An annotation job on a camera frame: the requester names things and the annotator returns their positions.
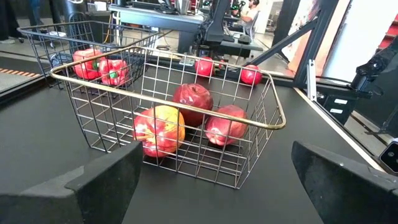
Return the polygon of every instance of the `black metal frame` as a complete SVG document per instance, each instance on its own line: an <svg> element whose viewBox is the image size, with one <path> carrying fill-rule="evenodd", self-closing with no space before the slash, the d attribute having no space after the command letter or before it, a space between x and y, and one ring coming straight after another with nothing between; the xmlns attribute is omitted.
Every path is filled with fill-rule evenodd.
<svg viewBox="0 0 398 224"><path fill-rule="evenodd" d="M287 87L297 87L301 89L305 89L307 87L307 73L306 66L310 59L315 59L317 53L322 44L322 40L325 36L333 13L338 4L338 0L319 0L319 12L315 18L313 18L310 22L306 23L302 26L298 31L293 34L287 36L274 46L272 46L269 50L262 53L257 58L253 59L251 62L248 62L244 65L259 65L265 60L269 59L273 55L279 53L284 47L288 46L307 32L311 32L310 37L308 39L307 45L305 47L303 56L298 65L298 69L294 78L285 77L285 76L275 76L274 81L276 85L282 85ZM317 90L324 94L335 94L335 95L345 95L345 96L356 96L359 98L370 98L371 94L361 91L355 91L348 86L337 85L334 83L325 83L325 82L317 82Z"/></svg>

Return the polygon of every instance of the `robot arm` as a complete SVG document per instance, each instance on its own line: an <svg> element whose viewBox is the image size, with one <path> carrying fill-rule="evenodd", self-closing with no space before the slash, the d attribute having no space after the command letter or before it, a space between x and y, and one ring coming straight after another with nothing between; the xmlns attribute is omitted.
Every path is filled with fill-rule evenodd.
<svg viewBox="0 0 398 224"><path fill-rule="evenodd" d="M391 42L390 46L376 53L366 64L356 68L356 76L350 87L354 90L364 91L367 85L387 68L397 53L398 37Z"/></svg>
<svg viewBox="0 0 398 224"><path fill-rule="evenodd" d="M208 17L199 27L197 42L209 46L219 45L224 39L223 21L229 8L229 0L213 0Z"/></svg>

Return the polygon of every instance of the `black conveyor belt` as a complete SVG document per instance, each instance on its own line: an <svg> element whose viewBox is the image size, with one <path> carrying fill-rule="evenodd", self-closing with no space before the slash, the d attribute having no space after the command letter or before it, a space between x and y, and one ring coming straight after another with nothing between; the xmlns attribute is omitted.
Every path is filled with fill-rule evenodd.
<svg viewBox="0 0 398 224"><path fill-rule="evenodd" d="M144 165L124 223L322 223L290 159L294 140L364 160L291 88L277 87L287 126L241 190ZM44 89L0 113L0 190L25 189L101 155L89 149L65 91Z"/></svg>

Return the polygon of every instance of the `chair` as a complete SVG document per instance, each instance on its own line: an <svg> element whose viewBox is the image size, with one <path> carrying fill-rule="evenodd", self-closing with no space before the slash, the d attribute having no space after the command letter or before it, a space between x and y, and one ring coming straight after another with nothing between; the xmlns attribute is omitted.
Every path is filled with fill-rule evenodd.
<svg viewBox="0 0 398 224"><path fill-rule="evenodd" d="M251 26L249 28L249 33L248 33L248 31L246 29L244 29L245 34L250 36L250 41L254 40L254 34L256 33L254 31L254 25L255 25L255 23L257 21L257 18L259 17L259 14L260 14L260 11L257 11L257 14L254 16L253 22L252 22L252 24L251 24Z"/></svg>

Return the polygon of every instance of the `floor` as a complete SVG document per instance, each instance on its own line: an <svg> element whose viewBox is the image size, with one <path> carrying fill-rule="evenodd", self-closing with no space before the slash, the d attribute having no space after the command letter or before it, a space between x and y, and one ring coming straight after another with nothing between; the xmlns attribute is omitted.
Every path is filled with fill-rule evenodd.
<svg viewBox="0 0 398 224"><path fill-rule="evenodd" d="M21 27L28 26L29 21L19 20L19 24ZM272 45L272 34L256 34L255 43L258 46L261 46L264 51L266 51ZM178 47L178 32L172 31L167 33L165 36L159 38L155 42L155 46L165 45L170 48L171 51L176 52ZM260 55L262 52L254 52L252 54L255 57ZM34 53L30 43L26 40L23 44L17 42L13 45L0 45L0 57L10 57L17 58L22 60L28 60L32 62L36 62L36 58L34 57ZM250 61L251 58L243 59L237 58L236 56L232 56L229 58L230 63L237 63L238 65L242 65L243 63ZM279 55L274 55L270 59L259 65L261 70L267 70L272 73L283 75L285 69L287 67L287 62L282 60ZM30 79L30 77L23 77L21 75L10 75L6 73L0 73L0 91L6 88L10 88L18 83L24 82ZM360 118L363 123L369 123L365 118ZM366 131L358 122L356 122L353 118L349 118L348 122L345 124L345 127L353 133L372 153L375 155L379 155L385 145L377 140L375 137L369 136L365 134ZM386 141L389 142L392 137L385 136Z"/></svg>

